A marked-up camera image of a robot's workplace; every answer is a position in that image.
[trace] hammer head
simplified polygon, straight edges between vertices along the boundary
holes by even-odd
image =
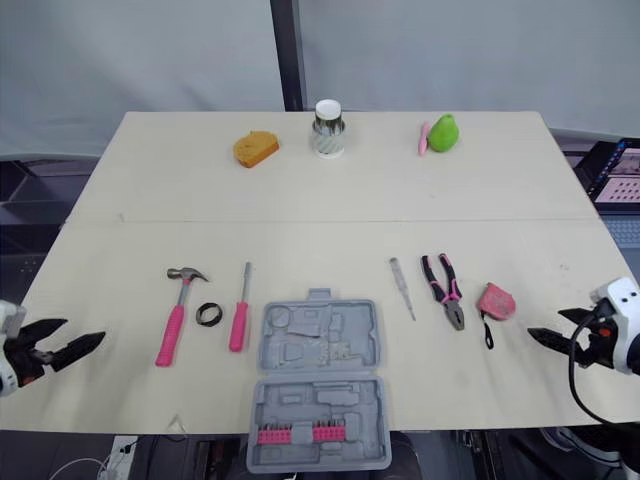
[[[183,280],[193,280],[194,278],[201,278],[205,282],[208,282],[207,277],[197,271],[195,268],[191,267],[182,267],[178,268],[170,268],[167,270],[167,277],[169,278],[181,278]]]

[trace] screwdriver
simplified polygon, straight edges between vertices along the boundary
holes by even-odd
[[[249,304],[247,296],[249,294],[249,280],[251,279],[251,262],[247,262],[244,266],[244,283],[242,285],[242,298],[236,303],[236,313],[233,315],[233,324],[231,325],[231,337],[229,338],[229,350],[239,352],[244,344],[244,332],[247,328],[247,314],[249,313]]]
[[[404,275],[402,274],[402,269],[400,268],[400,262],[396,257],[393,257],[391,260],[389,260],[389,264],[391,265],[393,277],[396,279],[398,290],[400,290],[402,298],[404,298],[404,303],[407,305],[409,313],[411,314],[411,318],[413,318],[413,321],[415,322],[416,316],[413,313],[413,305],[411,305],[411,299],[409,298],[409,289],[407,288],[407,282],[405,282],[404,280]]]

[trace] cup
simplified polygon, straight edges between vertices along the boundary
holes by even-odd
[[[316,103],[316,118],[311,127],[311,147],[321,158],[337,158],[344,152],[342,107],[336,100]]]

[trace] black rubber ring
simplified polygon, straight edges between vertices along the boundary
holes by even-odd
[[[207,322],[202,319],[202,314],[207,310],[209,310],[210,308],[217,308],[218,314],[215,317],[213,317],[212,320],[209,320]],[[219,324],[220,320],[222,320],[222,307],[217,303],[214,303],[214,302],[204,303],[200,305],[200,308],[198,308],[198,311],[196,312],[196,322],[198,322],[198,325],[202,325],[203,327],[213,327],[214,325]]]

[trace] pink screwdriver handle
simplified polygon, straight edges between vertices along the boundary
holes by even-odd
[[[239,352],[244,344],[244,331],[247,328],[247,312],[249,304],[247,302],[236,303],[236,313],[233,316],[231,325],[231,336],[229,337],[229,350]]]
[[[169,315],[169,320],[164,330],[164,338],[162,339],[160,352],[156,358],[156,365],[158,367],[168,367],[171,365],[173,353],[178,344],[178,338],[180,337],[183,320],[184,305],[176,305],[173,307],[173,310],[171,310],[171,315]]]

